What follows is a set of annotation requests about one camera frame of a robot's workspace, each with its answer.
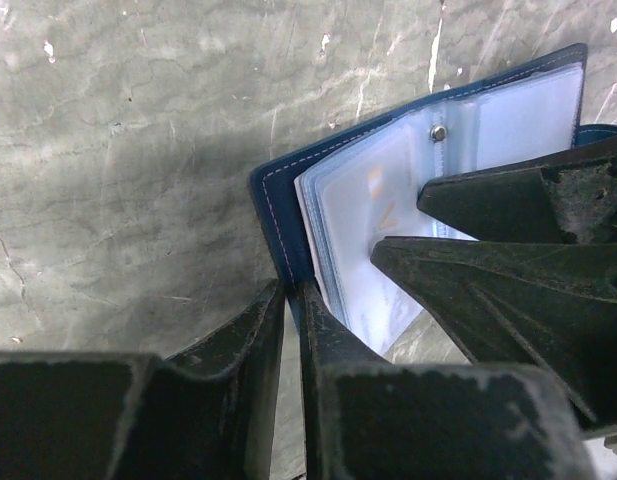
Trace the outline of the blue leather card holder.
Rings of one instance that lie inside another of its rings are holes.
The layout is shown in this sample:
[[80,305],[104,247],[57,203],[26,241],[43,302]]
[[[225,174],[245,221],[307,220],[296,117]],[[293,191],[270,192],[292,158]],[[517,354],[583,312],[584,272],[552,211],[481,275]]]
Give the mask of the blue leather card holder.
[[317,286],[334,317],[383,354],[421,306],[370,260],[387,236],[457,239],[421,212],[435,178],[539,158],[617,135],[580,121],[588,48],[576,43],[404,104],[256,168],[250,191],[291,305]]

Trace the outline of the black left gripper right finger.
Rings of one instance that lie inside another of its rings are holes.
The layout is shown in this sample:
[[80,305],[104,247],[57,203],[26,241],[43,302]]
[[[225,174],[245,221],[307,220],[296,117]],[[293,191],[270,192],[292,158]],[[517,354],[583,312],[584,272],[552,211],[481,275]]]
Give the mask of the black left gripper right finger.
[[298,294],[311,479],[592,479],[565,394],[518,364],[395,365]]

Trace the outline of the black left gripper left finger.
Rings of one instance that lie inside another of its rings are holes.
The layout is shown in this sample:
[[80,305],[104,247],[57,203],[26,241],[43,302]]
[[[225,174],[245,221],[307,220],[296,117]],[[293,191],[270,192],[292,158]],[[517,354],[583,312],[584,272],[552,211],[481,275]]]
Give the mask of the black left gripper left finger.
[[0,351],[0,479],[265,479],[284,290],[170,358]]

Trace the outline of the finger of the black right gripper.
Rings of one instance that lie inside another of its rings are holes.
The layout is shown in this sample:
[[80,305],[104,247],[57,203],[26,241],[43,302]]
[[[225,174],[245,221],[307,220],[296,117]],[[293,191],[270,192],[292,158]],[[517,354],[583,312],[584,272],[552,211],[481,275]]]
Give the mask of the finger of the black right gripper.
[[417,206],[482,241],[617,243],[617,132],[541,158],[431,180]]
[[371,262],[473,363],[536,365],[585,430],[617,430],[617,243],[387,237]]

